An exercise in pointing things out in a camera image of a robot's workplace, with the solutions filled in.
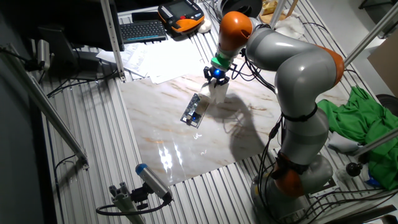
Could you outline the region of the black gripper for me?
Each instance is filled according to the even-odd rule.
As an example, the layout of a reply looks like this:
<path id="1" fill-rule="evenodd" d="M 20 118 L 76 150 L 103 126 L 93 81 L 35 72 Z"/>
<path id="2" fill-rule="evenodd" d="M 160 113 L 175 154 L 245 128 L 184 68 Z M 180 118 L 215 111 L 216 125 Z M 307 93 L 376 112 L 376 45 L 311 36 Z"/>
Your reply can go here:
<path id="1" fill-rule="evenodd" d="M 205 67 L 203 73 L 209 86 L 215 87 L 214 79 L 217 79 L 216 84 L 219 86 L 223 86 L 229 82 L 229 77 L 225 75 L 226 72 L 213 66 Z"/>

